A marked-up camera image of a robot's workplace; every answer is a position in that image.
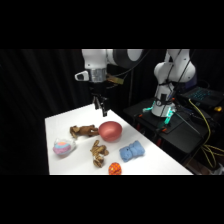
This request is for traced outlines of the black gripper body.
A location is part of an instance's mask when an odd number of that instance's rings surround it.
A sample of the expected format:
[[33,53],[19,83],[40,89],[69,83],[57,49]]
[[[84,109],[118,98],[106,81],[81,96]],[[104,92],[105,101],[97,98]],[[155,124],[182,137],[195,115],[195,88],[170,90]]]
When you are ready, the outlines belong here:
[[100,82],[100,83],[91,82],[90,92],[94,99],[102,100],[102,99],[108,98],[105,82]]

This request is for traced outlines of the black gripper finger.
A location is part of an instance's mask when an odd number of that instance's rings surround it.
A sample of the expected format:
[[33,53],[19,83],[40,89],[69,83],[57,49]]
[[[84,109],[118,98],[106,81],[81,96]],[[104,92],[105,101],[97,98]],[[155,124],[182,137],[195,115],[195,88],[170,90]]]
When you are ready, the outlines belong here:
[[106,117],[107,112],[110,109],[109,99],[108,98],[102,98],[100,105],[101,105],[101,109],[102,109],[102,114],[103,114],[104,117]]
[[98,109],[101,108],[101,107],[100,107],[100,102],[99,102],[97,96],[93,96],[93,103],[94,103],[94,105],[95,105],[95,109],[96,109],[96,110],[98,110]]

